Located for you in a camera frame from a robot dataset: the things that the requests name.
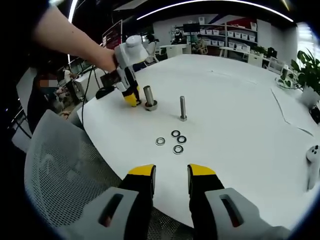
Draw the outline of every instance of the human arm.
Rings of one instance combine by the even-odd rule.
[[[78,76],[79,76],[78,74],[75,74],[75,73],[70,72],[70,77],[71,77],[72,79],[76,79]]]
[[[43,14],[32,38],[44,47],[78,56],[109,73],[116,69],[114,51],[99,46],[72,25],[56,6],[50,6]]]
[[[146,51],[148,52],[149,56],[155,54],[155,51],[156,51],[156,43],[155,43],[154,41],[153,41],[153,42],[150,42],[150,43],[148,44],[148,46],[146,47]]]

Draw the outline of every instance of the white paper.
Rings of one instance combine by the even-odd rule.
[[[280,107],[284,121],[315,137],[318,127],[308,108],[278,87],[272,87],[271,91]]]

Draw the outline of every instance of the metal bolt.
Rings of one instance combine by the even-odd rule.
[[[151,87],[145,86],[143,88],[144,94],[145,94],[145,98],[146,98],[146,102],[147,104],[151,107],[153,105],[155,105],[155,100],[154,100],[154,96],[152,95],[152,91],[151,91]]]
[[[186,102],[185,102],[185,97],[184,96],[180,97],[180,107],[181,107],[180,120],[182,122],[185,122],[187,120],[187,115],[186,115]]]

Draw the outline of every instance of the white controller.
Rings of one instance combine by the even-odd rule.
[[[306,159],[308,159],[311,164],[308,169],[308,189],[311,190],[316,185],[317,180],[319,179],[320,171],[320,145],[311,147],[306,152]]]

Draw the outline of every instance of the window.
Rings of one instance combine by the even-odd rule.
[[[298,51],[308,53],[308,50],[314,55],[316,59],[320,59],[319,40],[312,32],[311,28],[305,22],[297,24],[298,32]]]

